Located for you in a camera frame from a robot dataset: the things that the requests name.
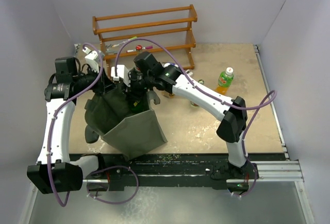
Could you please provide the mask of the green soda bottle yellow label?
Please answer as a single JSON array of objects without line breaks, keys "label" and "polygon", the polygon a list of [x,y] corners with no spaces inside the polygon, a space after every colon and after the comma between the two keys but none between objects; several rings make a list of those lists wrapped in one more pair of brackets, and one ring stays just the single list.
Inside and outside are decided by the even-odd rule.
[{"label": "green soda bottle yellow label", "polygon": [[138,114],[144,111],[144,103],[142,100],[129,101],[128,106],[133,114]]}]

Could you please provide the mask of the grey-green canvas bag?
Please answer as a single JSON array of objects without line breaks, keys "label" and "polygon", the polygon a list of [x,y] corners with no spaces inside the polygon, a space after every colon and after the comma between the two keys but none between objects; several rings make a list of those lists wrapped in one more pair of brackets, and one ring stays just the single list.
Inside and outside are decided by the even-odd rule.
[{"label": "grey-green canvas bag", "polygon": [[125,160],[137,158],[164,145],[167,139],[151,102],[160,98],[154,91],[142,94],[142,109],[133,111],[120,84],[103,94],[94,94],[85,104],[85,140],[99,138],[123,154]]}]

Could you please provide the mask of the Coca-Cola glass bottle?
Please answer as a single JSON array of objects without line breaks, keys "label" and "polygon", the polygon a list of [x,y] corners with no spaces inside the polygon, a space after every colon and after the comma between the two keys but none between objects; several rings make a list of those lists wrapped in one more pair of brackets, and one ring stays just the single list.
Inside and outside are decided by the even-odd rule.
[{"label": "Coca-Cola glass bottle", "polygon": [[136,54],[138,55],[143,52],[143,47],[141,45],[137,45],[135,50],[136,50]]}]

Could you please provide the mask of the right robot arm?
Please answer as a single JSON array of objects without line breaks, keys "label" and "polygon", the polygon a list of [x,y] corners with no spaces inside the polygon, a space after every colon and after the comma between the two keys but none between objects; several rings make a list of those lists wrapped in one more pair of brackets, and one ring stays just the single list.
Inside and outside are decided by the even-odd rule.
[{"label": "right robot arm", "polygon": [[192,79],[178,65],[158,62],[147,51],[138,54],[134,63],[131,70],[125,66],[117,67],[130,95],[138,98],[156,88],[186,98],[206,110],[220,122],[216,134],[226,142],[230,174],[242,178],[248,169],[248,154],[243,142],[247,121],[244,99],[223,96]]}]

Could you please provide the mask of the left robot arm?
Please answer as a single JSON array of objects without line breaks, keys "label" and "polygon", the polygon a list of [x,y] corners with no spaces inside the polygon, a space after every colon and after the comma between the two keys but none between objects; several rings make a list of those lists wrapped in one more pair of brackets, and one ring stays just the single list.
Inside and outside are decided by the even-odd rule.
[{"label": "left robot arm", "polygon": [[27,168],[29,180],[43,194],[78,191],[89,174],[100,179],[106,173],[98,156],[85,156],[77,161],[71,161],[69,156],[70,126],[78,96],[88,90],[104,93],[113,86],[98,56],[86,56],[85,60],[86,73],[75,57],[56,59],[56,71],[44,91],[47,109],[44,141],[36,164]]}]

